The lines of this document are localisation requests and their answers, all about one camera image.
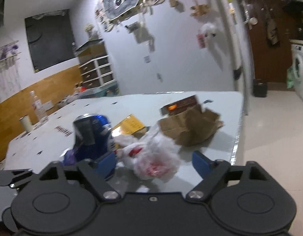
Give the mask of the crushed blue soda can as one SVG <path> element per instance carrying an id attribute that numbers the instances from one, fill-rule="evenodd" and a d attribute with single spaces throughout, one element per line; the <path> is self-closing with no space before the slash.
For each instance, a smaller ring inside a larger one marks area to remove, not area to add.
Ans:
<path id="1" fill-rule="evenodd" d="M 63 155 L 65 166 L 84 159 L 97 160 L 106 153 L 116 151 L 112 126 L 108 117 L 101 114 L 83 114 L 73 121 L 75 143 Z"/>

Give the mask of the brown cardboard box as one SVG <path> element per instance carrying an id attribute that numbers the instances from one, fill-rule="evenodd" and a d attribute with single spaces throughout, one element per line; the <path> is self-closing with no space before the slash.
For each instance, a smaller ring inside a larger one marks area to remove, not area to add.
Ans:
<path id="1" fill-rule="evenodd" d="M 220 114 L 200 104 L 158 121 L 162 133 L 184 147 L 201 144 L 223 127 Z"/>

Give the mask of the white red plastic bag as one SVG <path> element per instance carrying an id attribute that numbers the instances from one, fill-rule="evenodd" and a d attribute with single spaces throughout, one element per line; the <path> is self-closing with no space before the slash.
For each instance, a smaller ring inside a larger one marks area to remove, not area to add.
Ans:
<path id="1" fill-rule="evenodd" d="M 118 161 L 141 180 L 156 178 L 167 182 L 180 169 L 179 146 L 157 124 L 141 138 L 120 134 L 114 141 Z"/>

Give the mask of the yellow cigarette box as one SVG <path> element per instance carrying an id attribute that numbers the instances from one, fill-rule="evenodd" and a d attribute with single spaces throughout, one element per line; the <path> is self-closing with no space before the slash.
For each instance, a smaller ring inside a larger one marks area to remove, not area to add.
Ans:
<path id="1" fill-rule="evenodd" d="M 140 135 L 145 135 L 147 131 L 145 124 L 131 114 L 112 128 L 112 136 L 133 135 L 140 138 Z"/>

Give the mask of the dark red cigarette box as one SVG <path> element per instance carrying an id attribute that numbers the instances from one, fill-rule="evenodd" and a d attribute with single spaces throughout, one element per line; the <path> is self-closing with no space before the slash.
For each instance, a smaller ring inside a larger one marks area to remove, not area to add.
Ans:
<path id="1" fill-rule="evenodd" d="M 194 107 L 198 104 L 198 100 L 195 95 L 175 101 L 173 103 L 167 104 L 160 109 L 162 116 L 165 115 L 176 115 L 181 112 L 186 111 L 190 107 Z"/>

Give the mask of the white cup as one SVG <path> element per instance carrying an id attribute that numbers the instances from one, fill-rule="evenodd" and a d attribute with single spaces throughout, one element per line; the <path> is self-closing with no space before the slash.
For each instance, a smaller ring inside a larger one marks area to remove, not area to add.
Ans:
<path id="1" fill-rule="evenodd" d="M 25 132 L 30 133 L 33 131 L 33 125 L 28 115 L 25 115 L 19 119 L 21 125 L 23 126 Z"/>

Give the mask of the clear plastic water bottle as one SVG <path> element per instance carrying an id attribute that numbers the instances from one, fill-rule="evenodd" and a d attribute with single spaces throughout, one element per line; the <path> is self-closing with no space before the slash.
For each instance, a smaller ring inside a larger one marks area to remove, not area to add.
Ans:
<path id="1" fill-rule="evenodd" d="M 32 98 L 32 106 L 39 123 L 41 125 L 45 124 L 48 121 L 48 115 L 45 108 L 43 107 L 41 99 L 35 94 L 35 91 L 30 92 L 30 97 Z"/>

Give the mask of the black floor bin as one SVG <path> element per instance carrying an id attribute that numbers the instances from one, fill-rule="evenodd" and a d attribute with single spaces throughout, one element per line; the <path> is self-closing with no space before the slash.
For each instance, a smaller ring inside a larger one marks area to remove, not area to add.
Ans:
<path id="1" fill-rule="evenodd" d="M 257 98 L 265 98 L 267 97 L 267 82 L 261 79 L 253 80 L 253 96 Z"/>

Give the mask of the white drawer cabinet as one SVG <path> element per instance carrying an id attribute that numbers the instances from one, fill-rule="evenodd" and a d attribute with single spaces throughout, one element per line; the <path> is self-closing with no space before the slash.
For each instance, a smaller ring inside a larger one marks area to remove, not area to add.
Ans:
<path id="1" fill-rule="evenodd" d="M 77 51 L 83 86 L 87 89 L 116 83 L 113 66 L 102 39 L 87 41 Z"/>

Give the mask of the green plastic bag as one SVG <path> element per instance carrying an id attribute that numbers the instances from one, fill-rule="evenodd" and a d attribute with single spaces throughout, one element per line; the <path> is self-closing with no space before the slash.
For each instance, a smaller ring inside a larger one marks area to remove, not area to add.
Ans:
<path id="1" fill-rule="evenodd" d="M 293 76 L 294 76 L 293 67 L 289 67 L 287 69 L 287 80 L 286 80 L 287 89 L 292 89 L 294 87 Z"/>

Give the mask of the pink card magnet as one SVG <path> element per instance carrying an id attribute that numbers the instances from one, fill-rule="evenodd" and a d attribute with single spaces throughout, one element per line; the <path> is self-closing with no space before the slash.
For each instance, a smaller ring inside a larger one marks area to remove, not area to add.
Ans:
<path id="1" fill-rule="evenodd" d="M 204 34 L 197 34 L 196 37 L 197 37 L 199 47 L 201 49 L 204 49 L 206 47 L 205 35 Z"/>

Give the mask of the white plush toy magnet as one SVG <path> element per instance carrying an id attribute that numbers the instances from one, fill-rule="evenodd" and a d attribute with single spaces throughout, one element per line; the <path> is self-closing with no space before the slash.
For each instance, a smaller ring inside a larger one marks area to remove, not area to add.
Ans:
<path id="1" fill-rule="evenodd" d="M 214 23 L 211 22 L 203 24 L 200 30 L 206 38 L 215 37 L 217 35 L 217 27 Z"/>

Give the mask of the brown wooden door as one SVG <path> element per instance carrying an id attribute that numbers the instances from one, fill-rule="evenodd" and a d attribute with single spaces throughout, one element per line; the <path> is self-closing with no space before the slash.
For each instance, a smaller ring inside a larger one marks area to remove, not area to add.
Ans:
<path id="1" fill-rule="evenodd" d="M 254 59 L 254 75 L 270 83 L 283 83 L 292 64 L 290 39 L 296 36 L 296 21 L 282 8 L 281 0 L 242 0 L 251 18 L 248 27 Z"/>

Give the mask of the white washing machine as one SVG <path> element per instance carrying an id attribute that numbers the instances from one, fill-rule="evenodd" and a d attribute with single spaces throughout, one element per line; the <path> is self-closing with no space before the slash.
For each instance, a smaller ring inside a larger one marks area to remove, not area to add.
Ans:
<path id="1" fill-rule="evenodd" d="M 290 40 L 290 43 L 294 89 L 303 101 L 303 40 Z"/>

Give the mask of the black wall board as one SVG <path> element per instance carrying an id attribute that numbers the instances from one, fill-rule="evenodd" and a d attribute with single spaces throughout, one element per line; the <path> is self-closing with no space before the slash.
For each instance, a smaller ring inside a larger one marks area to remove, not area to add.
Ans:
<path id="1" fill-rule="evenodd" d="M 69 10 L 25 18 L 25 29 L 34 71 L 37 73 L 75 57 Z"/>

